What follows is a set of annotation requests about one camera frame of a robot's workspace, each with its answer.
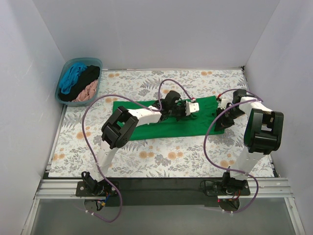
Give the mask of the green t shirt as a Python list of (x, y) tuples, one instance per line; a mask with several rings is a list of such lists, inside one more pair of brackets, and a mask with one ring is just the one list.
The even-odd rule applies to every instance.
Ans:
[(151, 123), (135, 128), (130, 140), (203, 136), (216, 117), (218, 103), (214, 96), (197, 98), (200, 111), (177, 121), (169, 117), (161, 123)]

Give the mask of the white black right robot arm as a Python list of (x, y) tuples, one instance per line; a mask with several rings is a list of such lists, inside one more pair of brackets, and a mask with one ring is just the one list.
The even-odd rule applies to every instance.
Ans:
[(244, 133), (244, 148), (232, 165), (235, 171), (227, 170), (217, 188), (231, 195), (248, 187), (248, 174), (265, 155), (279, 149), (281, 145), (284, 115), (273, 111), (261, 102), (261, 99), (245, 89), (233, 89), (233, 98), (216, 98), (219, 119), (215, 131), (221, 131), (234, 125), (234, 120), (247, 115), (248, 121)]

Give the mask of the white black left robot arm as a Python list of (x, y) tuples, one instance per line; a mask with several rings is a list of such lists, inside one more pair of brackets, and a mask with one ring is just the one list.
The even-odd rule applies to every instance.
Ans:
[(124, 106), (119, 106), (103, 124), (101, 128), (101, 145), (97, 154), (93, 151), (85, 133), (87, 113), (83, 115), (83, 136), (94, 158), (95, 166), (90, 172), (82, 172), (82, 179), (86, 190), (94, 196), (104, 194), (106, 187), (113, 186), (106, 179), (105, 174), (108, 172), (116, 152), (130, 140), (135, 128), (160, 123), (169, 117), (180, 120), (200, 110), (195, 98), (190, 101), (182, 100), (180, 94), (175, 91), (170, 91), (163, 99), (158, 98), (148, 107), (138, 102), (135, 104), (141, 108), (127, 109)]

